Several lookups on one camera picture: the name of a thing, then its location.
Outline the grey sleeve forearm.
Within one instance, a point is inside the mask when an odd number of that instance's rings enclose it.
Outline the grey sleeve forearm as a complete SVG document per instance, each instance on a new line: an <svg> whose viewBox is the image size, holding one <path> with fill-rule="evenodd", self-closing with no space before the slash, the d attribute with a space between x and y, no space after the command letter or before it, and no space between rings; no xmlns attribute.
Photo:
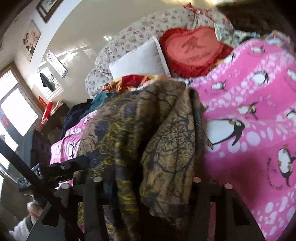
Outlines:
<svg viewBox="0 0 296 241"><path fill-rule="evenodd" d="M20 221L13 230L9 231L9 233L16 241L26 241L34 224L31 216L28 215Z"/></svg>

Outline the person's left hand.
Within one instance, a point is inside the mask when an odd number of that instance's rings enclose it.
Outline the person's left hand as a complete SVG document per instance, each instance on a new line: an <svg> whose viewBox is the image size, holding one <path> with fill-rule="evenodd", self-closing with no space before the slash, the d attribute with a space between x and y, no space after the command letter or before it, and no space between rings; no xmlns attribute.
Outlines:
<svg viewBox="0 0 296 241"><path fill-rule="evenodd" d="M27 203L27 210L31 217L32 224L35 224L42 214L43 208L41 208L40 205L36 204L36 202L29 202Z"/></svg>

